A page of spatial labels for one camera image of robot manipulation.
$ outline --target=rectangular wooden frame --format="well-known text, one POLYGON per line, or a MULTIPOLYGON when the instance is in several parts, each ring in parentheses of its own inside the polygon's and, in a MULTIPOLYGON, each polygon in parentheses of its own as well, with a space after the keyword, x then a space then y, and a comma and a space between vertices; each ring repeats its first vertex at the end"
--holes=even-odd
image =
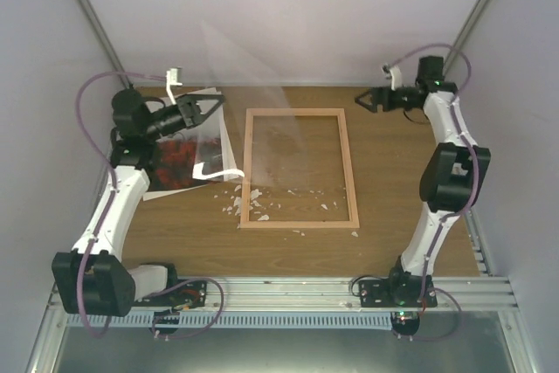
POLYGON ((351 156, 349 154, 348 129, 346 127, 346 114, 343 108, 248 108, 246 110, 245 124, 245 157, 244 157, 243 189, 241 194, 241 229, 316 229, 316 228, 348 228, 359 227, 357 216, 357 199, 355 197, 355 184, 353 170, 351 169, 351 156), (337 117, 342 146, 343 176, 346 184, 346 197, 348 199, 349 220, 335 221, 251 221, 249 206, 251 203, 251 177, 252 177, 252 131, 254 117, 337 117))

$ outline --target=white wall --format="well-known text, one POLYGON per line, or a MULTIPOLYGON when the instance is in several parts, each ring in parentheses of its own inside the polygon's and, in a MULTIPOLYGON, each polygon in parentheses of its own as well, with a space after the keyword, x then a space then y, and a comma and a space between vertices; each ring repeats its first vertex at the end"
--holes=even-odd
MULTIPOLYGON (((381 82, 379 66, 451 43, 475 0, 91 0, 122 64, 191 85, 381 82)), ((415 76, 410 62, 406 74, 415 76)))
POLYGON ((466 46, 473 79, 462 95, 469 128, 493 156, 475 210, 549 373, 559 365, 557 26, 557 0, 493 0, 466 46))
MULTIPOLYGON (((93 209, 101 164, 77 128, 73 99, 110 70, 74 0, 0 0, 0 324, 2 371, 24 371, 52 287, 51 261, 70 250, 93 209)), ((108 144, 102 81, 84 101, 86 122, 108 144)))

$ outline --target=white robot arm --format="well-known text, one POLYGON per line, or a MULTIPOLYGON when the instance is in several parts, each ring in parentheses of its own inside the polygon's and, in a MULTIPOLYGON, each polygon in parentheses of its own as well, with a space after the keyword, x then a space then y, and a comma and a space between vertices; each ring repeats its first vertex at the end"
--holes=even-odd
POLYGON ((435 296, 425 291, 432 287, 438 251, 461 213, 475 203, 491 160, 489 150, 480 148, 470 136, 457 87, 445 81, 443 64, 442 57, 422 57, 415 86, 401 86, 399 70, 384 67, 392 78, 391 86, 373 87, 355 98, 372 113, 377 112, 378 105, 384 112, 423 109, 437 143, 421 178, 423 207, 411 242, 387 279, 360 281, 364 307, 437 305, 435 296))
POLYGON ((89 225, 72 251, 58 252, 52 261, 67 313, 81 310, 124 316, 135 301, 161 292, 175 279, 171 264, 150 263, 127 270, 121 263, 124 239, 159 157, 156 141, 199 126, 223 102, 223 95, 186 94, 176 97, 173 105, 152 113, 132 87, 113 97, 114 132, 120 140, 113 138, 110 177, 89 225), (214 105, 203 114, 198 106, 200 100, 213 101, 214 105))

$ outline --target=white connector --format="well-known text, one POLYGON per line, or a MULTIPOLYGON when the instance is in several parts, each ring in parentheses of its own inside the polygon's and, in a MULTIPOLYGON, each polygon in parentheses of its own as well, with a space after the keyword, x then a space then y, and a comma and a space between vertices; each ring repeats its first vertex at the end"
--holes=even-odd
POLYGON ((180 67, 171 67, 167 73, 165 74, 166 77, 166 83, 165 83, 165 88, 167 90, 167 95, 169 96, 169 99, 171 100, 171 104, 175 105, 176 104, 176 100, 175 100, 175 95, 173 94, 173 91, 171 91, 171 87, 172 86, 182 86, 183 83, 180 81, 181 79, 181 68, 180 67))
POLYGON ((396 91, 401 85, 404 84, 404 81, 402 80, 402 72, 400 71, 400 68, 398 66, 389 67, 389 65, 386 64, 382 66, 381 69, 384 73, 384 77, 388 80, 391 80, 390 89, 392 89, 393 91, 396 91))

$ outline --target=wooden tabletop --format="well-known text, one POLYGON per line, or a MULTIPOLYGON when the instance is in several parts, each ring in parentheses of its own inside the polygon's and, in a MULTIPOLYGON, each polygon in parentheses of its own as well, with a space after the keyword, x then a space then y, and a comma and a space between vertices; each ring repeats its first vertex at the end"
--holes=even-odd
MULTIPOLYGON (((363 88, 220 90, 226 97, 225 121, 241 169, 247 108, 344 108, 360 228, 238 229, 234 209, 231 214, 223 209, 240 197, 240 189, 235 191, 240 181, 217 183, 140 203, 124 245, 125 266, 173 262, 185 275, 387 274, 410 243, 419 219, 419 180, 435 149, 431 127, 407 121, 402 112, 372 114, 357 106, 354 97, 363 88)), ((142 92, 164 95, 160 88, 142 92)), ((419 112, 411 116, 424 121, 419 112)), ((251 220, 264 214, 275 220, 346 219, 335 124, 314 117, 255 121, 253 188, 262 196, 251 220)), ((462 220, 442 246, 435 275, 479 275, 462 220)))

